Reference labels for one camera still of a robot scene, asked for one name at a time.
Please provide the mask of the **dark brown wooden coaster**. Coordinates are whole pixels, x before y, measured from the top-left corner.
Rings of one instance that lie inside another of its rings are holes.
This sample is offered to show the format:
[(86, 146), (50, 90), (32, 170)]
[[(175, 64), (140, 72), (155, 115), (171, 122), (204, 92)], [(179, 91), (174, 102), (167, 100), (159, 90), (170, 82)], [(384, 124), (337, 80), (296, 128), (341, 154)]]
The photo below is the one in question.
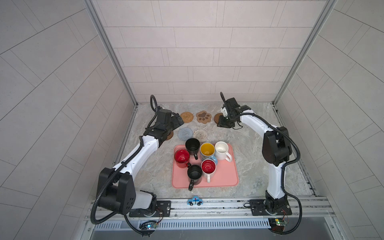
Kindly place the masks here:
[(172, 137), (173, 137), (173, 135), (174, 135), (174, 132), (173, 131), (171, 131), (169, 134), (168, 134), (168, 136), (167, 136), (167, 141), (168, 140), (170, 140)]

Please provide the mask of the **woven rattan round coaster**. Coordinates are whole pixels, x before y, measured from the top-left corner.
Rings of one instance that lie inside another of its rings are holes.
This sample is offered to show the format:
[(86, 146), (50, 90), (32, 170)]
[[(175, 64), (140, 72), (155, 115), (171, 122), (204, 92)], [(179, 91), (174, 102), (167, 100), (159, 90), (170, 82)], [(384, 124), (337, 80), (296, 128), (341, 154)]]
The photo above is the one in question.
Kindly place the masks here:
[(190, 123), (194, 119), (194, 115), (190, 112), (183, 112), (180, 114), (180, 117), (185, 124)]

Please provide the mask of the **grey-blue woven round coaster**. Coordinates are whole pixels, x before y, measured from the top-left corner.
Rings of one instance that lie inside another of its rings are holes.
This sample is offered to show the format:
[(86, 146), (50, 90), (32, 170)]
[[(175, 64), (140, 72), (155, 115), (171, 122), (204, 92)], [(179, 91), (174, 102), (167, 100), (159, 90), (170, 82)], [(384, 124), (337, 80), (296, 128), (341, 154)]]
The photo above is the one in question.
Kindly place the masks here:
[(194, 132), (188, 127), (182, 128), (178, 132), (178, 138), (182, 141), (187, 141), (193, 138), (193, 135), (194, 135)]

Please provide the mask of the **paw shaped cork coaster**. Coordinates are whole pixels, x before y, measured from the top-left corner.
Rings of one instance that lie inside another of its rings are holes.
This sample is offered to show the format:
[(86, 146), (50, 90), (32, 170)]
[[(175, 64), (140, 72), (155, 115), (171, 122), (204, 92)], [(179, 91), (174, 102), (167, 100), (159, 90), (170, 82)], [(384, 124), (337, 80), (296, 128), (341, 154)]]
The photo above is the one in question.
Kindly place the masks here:
[(200, 111), (196, 114), (197, 121), (199, 123), (207, 124), (211, 122), (212, 120), (212, 115), (208, 113), (207, 111)]

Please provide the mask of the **multicolour woven round coaster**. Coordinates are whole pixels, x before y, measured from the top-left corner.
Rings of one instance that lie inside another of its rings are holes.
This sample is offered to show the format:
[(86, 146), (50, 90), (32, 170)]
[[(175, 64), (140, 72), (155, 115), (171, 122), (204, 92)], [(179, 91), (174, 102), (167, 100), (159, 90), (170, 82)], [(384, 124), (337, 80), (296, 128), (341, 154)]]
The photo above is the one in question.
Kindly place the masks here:
[(194, 138), (201, 143), (206, 142), (208, 139), (208, 133), (205, 130), (196, 130), (194, 132)]

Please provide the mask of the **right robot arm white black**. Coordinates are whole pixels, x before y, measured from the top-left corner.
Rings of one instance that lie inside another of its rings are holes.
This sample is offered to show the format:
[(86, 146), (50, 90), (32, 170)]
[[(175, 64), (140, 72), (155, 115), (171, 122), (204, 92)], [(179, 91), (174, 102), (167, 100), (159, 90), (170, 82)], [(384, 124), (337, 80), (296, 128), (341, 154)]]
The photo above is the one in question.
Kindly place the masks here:
[(217, 126), (234, 129), (235, 122), (243, 123), (263, 138), (262, 155), (269, 163), (266, 199), (260, 204), (249, 202), (249, 208), (271, 216), (283, 213), (283, 217), (287, 217), (292, 213), (288, 210), (288, 197), (295, 199), (299, 205), (299, 217), (296, 225), (287, 231), (284, 231), (283, 227), (278, 226), (278, 224), (270, 229), (270, 232), (279, 235), (293, 233), (302, 221), (303, 209), (299, 198), (288, 193), (285, 189), (285, 169), (300, 160), (301, 153), (298, 146), (289, 137), (287, 128), (276, 127), (256, 115), (249, 106), (240, 106), (235, 98), (226, 100), (223, 93), (220, 95), (224, 105), (221, 108), (223, 115), (219, 117)]

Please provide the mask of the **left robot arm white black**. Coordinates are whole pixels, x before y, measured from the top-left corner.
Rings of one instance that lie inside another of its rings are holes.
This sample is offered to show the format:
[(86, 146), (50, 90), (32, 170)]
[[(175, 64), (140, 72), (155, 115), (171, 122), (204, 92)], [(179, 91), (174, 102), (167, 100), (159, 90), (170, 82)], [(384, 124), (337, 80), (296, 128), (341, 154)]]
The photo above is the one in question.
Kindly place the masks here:
[(113, 168), (104, 168), (98, 179), (97, 196), (91, 209), (90, 220), (101, 224), (119, 214), (140, 210), (145, 215), (156, 212), (157, 196), (137, 191), (134, 180), (148, 158), (158, 150), (172, 131), (184, 124), (179, 114), (166, 110), (151, 96), (151, 108), (155, 115), (139, 137), (138, 145)]

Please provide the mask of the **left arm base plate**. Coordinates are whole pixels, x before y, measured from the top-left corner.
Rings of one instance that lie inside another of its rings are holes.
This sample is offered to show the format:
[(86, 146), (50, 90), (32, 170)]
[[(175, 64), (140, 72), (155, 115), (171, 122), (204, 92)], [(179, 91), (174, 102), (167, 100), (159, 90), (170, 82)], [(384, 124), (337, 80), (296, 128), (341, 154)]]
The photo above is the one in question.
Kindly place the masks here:
[(169, 217), (171, 201), (155, 201), (147, 209), (134, 209), (129, 212), (130, 218)]

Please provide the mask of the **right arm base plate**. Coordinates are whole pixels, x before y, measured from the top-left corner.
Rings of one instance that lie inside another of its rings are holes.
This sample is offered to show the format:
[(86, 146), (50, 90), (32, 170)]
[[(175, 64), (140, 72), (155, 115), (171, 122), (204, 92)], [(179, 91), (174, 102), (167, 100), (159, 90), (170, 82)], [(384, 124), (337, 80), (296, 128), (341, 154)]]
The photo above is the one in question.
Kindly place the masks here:
[(292, 209), (288, 203), (278, 206), (274, 209), (267, 209), (266, 200), (249, 200), (243, 204), (243, 207), (250, 209), (252, 216), (283, 216), (292, 215)]

